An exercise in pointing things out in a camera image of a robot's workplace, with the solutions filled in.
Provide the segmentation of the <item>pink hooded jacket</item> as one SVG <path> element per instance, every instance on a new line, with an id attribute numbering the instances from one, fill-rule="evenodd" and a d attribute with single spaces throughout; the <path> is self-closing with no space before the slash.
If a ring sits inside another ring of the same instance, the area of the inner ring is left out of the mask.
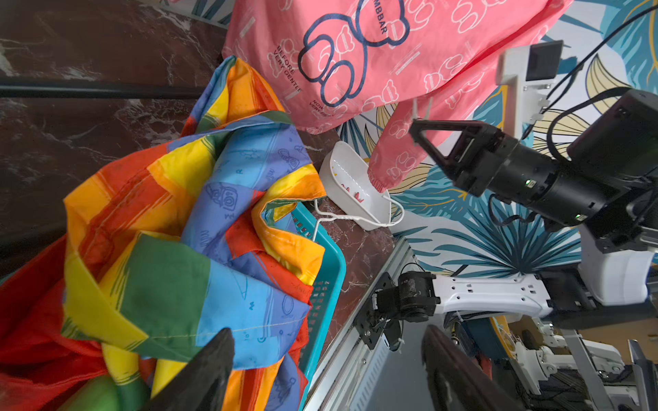
<path id="1" fill-rule="evenodd" d="M 567 1 L 238 1 L 225 58 L 254 68 L 296 126 L 314 135 L 392 104 L 368 177 L 394 188 L 425 159 L 412 100 L 464 120 L 496 89 L 500 55 L 536 44 Z"/>

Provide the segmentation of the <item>white wire hanger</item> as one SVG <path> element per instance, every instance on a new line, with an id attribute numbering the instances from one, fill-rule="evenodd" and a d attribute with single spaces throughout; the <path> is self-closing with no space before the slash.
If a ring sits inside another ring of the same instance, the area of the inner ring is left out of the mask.
<path id="1" fill-rule="evenodd" d="M 390 219 L 390 221 L 388 223 L 377 222 L 377 221 L 374 221 L 373 219 L 369 219 L 368 217 L 355 216 L 355 215 L 349 215 L 349 214 L 339 215 L 339 214 L 335 214 L 333 212 L 322 212 L 320 210 L 320 207 L 319 207 L 319 201 L 317 199 L 313 200 L 314 210 L 315 210 L 316 213 L 318 213 L 320 215 L 320 218 L 316 220 L 314 230 L 313 230 L 313 234 L 312 234 L 312 241 L 316 240 L 319 229 L 320 229 L 320 226 L 321 226 L 322 223 L 325 223 L 325 222 L 333 222 L 333 221 L 337 221 L 337 220 L 353 221 L 353 222 L 356 222 L 356 223 L 365 223 L 365 224 L 373 225 L 375 227 L 375 229 L 390 228 L 390 227 L 394 227 L 394 226 L 400 224 L 403 221 L 404 216 L 405 216 L 404 207 L 397 200 L 394 200 L 391 197 L 386 197 L 386 200 L 388 200 L 393 205 L 395 205 L 400 211 L 399 218 L 398 219 Z"/>

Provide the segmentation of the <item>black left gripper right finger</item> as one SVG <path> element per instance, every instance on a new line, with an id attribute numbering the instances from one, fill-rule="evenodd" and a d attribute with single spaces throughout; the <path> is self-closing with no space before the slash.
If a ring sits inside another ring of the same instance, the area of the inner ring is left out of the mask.
<path id="1" fill-rule="evenodd" d="M 451 398 L 466 410 L 522 410 L 483 370 L 435 325 L 423 334 L 422 362 L 436 410 L 450 409 Z"/>

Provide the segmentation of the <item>teal plastic basket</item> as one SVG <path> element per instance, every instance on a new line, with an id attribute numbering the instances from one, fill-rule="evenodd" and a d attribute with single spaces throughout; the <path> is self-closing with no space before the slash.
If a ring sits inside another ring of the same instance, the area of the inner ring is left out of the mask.
<path id="1" fill-rule="evenodd" d="M 303 410 L 341 294 L 347 263 L 341 248 L 329 236 L 325 228 L 317 223 L 315 216 L 305 205 L 298 203 L 292 216 L 296 223 L 296 230 L 301 236 L 305 236 L 325 248 L 310 298 L 312 310 L 308 315 L 309 341 L 301 351 L 299 361 L 299 368 L 308 380 L 299 407 L 299 410 Z"/>

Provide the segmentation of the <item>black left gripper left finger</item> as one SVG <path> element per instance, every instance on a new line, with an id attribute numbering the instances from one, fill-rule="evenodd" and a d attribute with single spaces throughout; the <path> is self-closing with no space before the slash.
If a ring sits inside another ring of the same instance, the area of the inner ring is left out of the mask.
<path id="1" fill-rule="evenodd" d="M 224 328 L 143 409 L 221 410 L 234 355 L 234 338 Z"/>

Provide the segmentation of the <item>red rainbow kids jacket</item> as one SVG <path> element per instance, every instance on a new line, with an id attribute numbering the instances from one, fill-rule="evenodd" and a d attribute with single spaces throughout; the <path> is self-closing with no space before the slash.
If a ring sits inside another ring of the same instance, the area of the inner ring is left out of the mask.
<path id="1" fill-rule="evenodd" d="M 65 251 L 61 238 L 1 286 L 1 408 L 139 410 L 139 361 L 108 368 L 100 344 L 61 334 Z"/>

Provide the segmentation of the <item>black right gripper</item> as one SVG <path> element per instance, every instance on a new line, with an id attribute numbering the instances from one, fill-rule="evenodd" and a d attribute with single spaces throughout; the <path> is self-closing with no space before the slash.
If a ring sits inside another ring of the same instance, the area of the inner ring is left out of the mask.
<path id="1" fill-rule="evenodd" d="M 426 133 L 460 132 L 448 154 Z M 518 140 L 479 121 L 416 119 L 409 133 L 454 185 L 476 197 L 490 192 L 535 212 L 558 229 L 573 227 L 594 217 L 617 190 L 582 176 Z"/>

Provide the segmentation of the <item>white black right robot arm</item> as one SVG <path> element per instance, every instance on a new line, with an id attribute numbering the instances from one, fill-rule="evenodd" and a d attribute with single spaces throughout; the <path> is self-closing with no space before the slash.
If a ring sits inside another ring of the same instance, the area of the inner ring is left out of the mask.
<path id="1" fill-rule="evenodd" d="M 536 152 L 483 122 L 414 121 L 412 139 L 458 188 L 526 207 L 528 220 L 540 217 L 550 231 L 577 228 L 581 260 L 481 280 L 405 272 L 375 292 L 368 325 L 465 312 L 586 329 L 654 315 L 647 277 L 657 251 L 657 97 L 617 87 L 596 96 L 607 99 L 613 105 L 565 152 Z"/>

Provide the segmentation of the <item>black clothes rack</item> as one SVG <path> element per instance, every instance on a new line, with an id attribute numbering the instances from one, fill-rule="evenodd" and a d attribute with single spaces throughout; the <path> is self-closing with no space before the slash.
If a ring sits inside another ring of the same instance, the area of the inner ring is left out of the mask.
<path id="1" fill-rule="evenodd" d="M 3 99 L 176 99 L 197 100 L 202 87 L 149 86 L 96 82 L 3 77 Z M 63 221 L 22 233 L 1 236 L 1 271 L 13 272 L 66 232 Z"/>

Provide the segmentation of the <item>rainbow striped jacket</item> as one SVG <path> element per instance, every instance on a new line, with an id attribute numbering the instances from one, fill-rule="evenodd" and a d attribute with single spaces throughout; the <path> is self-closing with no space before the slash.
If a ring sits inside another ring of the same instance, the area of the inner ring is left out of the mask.
<path id="1" fill-rule="evenodd" d="M 63 335 L 100 343 L 121 409 L 137 410 L 229 329 L 223 409 L 298 409 L 325 250 L 292 213 L 325 193 L 271 87 L 226 58 L 180 139 L 65 198 Z"/>

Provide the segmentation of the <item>grey clothespin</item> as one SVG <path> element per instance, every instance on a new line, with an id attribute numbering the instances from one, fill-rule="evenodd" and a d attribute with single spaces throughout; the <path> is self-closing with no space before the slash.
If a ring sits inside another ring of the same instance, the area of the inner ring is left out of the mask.
<path id="1" fill-rule="evenodd" d="M 433 97 L 414 98 L 412 100 L 411 119 L 413 121 L 429 120 L 432 115 L 433 105 Z"/>

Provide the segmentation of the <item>white plastic tray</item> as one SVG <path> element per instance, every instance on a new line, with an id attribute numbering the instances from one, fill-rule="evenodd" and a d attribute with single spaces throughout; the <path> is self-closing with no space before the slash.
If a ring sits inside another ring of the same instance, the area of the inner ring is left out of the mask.
<path id="1" fill-rule="evenodd" d="M 320 180 L 327 197 L 345 214 L 368 217 L 388 223 L 398 219 L 400 211 L 385 191 L 380 193 L 368 178 L 368 164 L 343 141 L 338 141 L 325 156 L 320 166 Z M 370 224 L 357 223 L 365 231 L 373 231 Z"/>

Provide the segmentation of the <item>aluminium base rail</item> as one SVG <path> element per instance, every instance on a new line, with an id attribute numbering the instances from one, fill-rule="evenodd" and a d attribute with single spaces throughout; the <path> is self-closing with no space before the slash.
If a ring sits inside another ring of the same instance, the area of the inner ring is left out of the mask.
<path id="1" fill-rule="evenodd" d="M 361 330 L 357 317 L 370 304 L 372 294 L 398 279 L 416 256 L 404 238 L 396 241 L 387 262 L 369 286 L 327 352 L 320 359 L 302 410 L 365 410 L 375 392 L 379 374 L 389 356 L 385 338 Z"/>

